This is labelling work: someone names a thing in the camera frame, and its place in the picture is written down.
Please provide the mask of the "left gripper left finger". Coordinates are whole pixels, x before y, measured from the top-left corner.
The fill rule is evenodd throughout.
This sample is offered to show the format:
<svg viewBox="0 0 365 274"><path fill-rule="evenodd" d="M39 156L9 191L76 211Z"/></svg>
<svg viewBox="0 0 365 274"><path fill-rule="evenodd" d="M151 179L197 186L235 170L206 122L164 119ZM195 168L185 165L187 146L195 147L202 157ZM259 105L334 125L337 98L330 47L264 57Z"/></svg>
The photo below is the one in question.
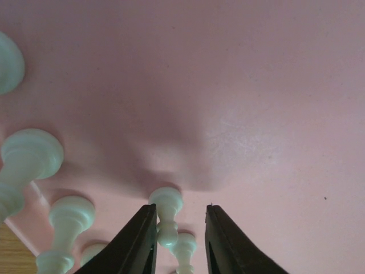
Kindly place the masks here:
<svg viewBox="0 0 365 274"><path fill-rule="evenodd" d="M75 274L154 274L156 205L143 205L112 241Z"/></svg>

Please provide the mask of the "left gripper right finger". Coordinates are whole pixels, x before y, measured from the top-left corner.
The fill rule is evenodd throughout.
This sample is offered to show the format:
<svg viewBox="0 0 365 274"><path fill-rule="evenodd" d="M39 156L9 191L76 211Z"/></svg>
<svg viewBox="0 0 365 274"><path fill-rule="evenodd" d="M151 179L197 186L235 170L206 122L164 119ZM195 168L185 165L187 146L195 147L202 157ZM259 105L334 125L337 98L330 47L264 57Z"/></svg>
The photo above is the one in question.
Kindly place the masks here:
<svg viewBox="0 0 365 274"><path fill-rule="evenodd" d="M205 249L211 274L287 274L263 253L219 205L208 205Z"/></svg>

